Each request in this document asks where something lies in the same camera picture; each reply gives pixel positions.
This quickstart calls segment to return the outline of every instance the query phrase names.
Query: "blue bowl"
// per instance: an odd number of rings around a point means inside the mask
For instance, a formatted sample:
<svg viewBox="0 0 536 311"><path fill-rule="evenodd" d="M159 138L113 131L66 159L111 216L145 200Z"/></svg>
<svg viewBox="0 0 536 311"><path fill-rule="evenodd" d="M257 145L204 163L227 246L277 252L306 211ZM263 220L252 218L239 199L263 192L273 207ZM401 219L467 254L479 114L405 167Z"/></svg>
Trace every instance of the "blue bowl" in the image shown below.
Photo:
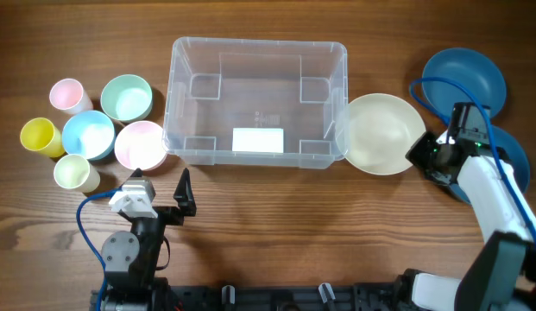
<svg viewBox="0 0 536 311"><path fill-rule="evenodd" d="M436 53L425 65L423 78L441 77L455 80L472 91L483 105L490 107L490 117L500 112L506 102L506 81L500 69L483 54L468 48L448 48ZM423 83L425 97L440 113L451 116L454 104L470 102L467 95L445 83Z"/></svg>
<svg viewBox="0 0 536 311"><path fill-rule="evenodd" d="M523 150L519 142L505 130L495 126L492 128L494 131L495 143L498 147L502 147L506 150L506 153L511 160L511 165L513 166L517 186L522 193L525 193L528 189L528 183L530 182L530 164L528 163L525 150ZM465 192L457 184L450 186L450 190L463 202L470 203Z"/></svg>
<svg viewBox="0 0 536 311"><path fill-rule="evenodd" d="M109 117L100 111L85 111L66 122L62 146L69 155L98 160L114 149L115 137L114 124Z"/></svg>

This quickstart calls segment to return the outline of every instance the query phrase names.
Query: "green bowl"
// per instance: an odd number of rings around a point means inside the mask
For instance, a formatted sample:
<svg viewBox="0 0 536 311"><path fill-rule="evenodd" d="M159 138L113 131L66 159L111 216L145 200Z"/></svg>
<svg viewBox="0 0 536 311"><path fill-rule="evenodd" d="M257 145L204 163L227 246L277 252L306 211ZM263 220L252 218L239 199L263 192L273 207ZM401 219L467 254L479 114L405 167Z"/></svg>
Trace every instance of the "green bowl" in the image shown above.
<svg viewBox="0 0 536 311"><path fill-rule="evenodd" d="M107 116L118 121L143 120L153 108L153 90L145 79L124 74L104 87L101 107Z"/></svg>

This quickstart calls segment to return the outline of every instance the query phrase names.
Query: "plastic bin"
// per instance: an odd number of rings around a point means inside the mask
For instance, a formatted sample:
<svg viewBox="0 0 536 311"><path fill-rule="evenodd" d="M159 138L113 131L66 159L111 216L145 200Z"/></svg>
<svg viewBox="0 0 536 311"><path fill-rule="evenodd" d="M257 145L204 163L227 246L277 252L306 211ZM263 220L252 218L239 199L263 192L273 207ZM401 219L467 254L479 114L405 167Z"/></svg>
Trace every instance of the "plastic bin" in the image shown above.
<svg viewBox="0 0 536 311"><path fill-rule="evenodd" d="M162 141L193 165L327 168L348 148L348 128L335 129L347 104L338 42L183 37L173 44Z"/></svg>

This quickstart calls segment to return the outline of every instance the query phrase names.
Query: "white plate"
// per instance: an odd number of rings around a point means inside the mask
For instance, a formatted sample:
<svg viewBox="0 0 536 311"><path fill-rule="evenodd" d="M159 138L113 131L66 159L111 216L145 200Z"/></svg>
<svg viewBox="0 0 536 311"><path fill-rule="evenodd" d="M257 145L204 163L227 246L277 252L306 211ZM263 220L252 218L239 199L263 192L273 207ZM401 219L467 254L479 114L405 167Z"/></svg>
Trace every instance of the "white plate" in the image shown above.
<svg viewBox="0 0 536 311"><path fill-rule="evenodd" d="M346 160L374 175L392 175L412 166L406 153L423 133L419 113L404 99L388 94L368 94L346 106L337 130L348 122L350 141Z"/></svg>

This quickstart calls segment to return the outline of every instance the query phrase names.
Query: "wooden surface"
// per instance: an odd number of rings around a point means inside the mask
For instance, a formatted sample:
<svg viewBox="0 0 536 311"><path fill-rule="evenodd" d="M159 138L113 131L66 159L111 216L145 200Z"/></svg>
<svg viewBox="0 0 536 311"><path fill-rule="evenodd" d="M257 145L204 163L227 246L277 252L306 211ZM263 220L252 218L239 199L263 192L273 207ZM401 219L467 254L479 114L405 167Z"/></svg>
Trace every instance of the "wooden surface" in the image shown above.
<svg viewBox="0 0 536 311"><path fill-rule="evenodd" d="M536 212L536 1L114 2L0 7L0 310L85 310L102 279L75 223L85 196L57 187L54 161L22 148L23 124L49 117L64 126L69 117L48 103L55 81L79 79L97 104L123 73L155 88L149 119L161 124L172 44L185 35L340 41L350 98L400 96L432 130L443 127L413 102L407 84L443 48L485 53L508 83L494 121L528 154L527 200ZM130 174L112 157L96 167L103 190ZM184 167L170 156L149 174L156 204L173 204ZM326 170L190 169L197 217L167 229L173 257L160 273L173 285L391 281L408 267L461 277L482 247L470 206L415 169L389 177L345 161ZM104 201L87 206L83 220L97 247L129 229Z"/></svg>

